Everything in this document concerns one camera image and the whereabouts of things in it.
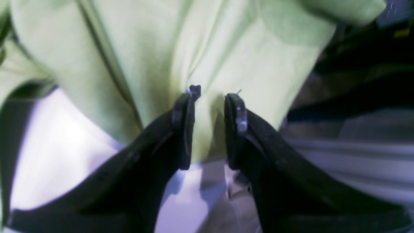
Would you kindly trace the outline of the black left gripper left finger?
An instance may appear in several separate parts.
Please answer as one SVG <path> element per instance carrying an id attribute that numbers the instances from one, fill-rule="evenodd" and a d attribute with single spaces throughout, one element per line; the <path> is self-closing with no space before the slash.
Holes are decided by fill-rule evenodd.
<path id="1" fill-rule="evenodd" d="M 74 189 L 31 210 L 13 210 L 7 227 L 23 233 L 153 233 L 165 188 L 191 164 L 195 102 L 191 85 L 171 110 Z"/>

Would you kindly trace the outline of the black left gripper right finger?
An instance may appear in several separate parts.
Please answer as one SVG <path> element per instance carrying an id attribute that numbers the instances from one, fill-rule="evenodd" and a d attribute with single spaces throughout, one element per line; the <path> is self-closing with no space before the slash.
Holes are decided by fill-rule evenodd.
<path id="1" fill-rule="evenodd" d="M 264 233 L 406 233 L 409 211 L 337 181 L 296 152 L 237 94 L 224 104 L 229 167 L 250 182 Z"/>

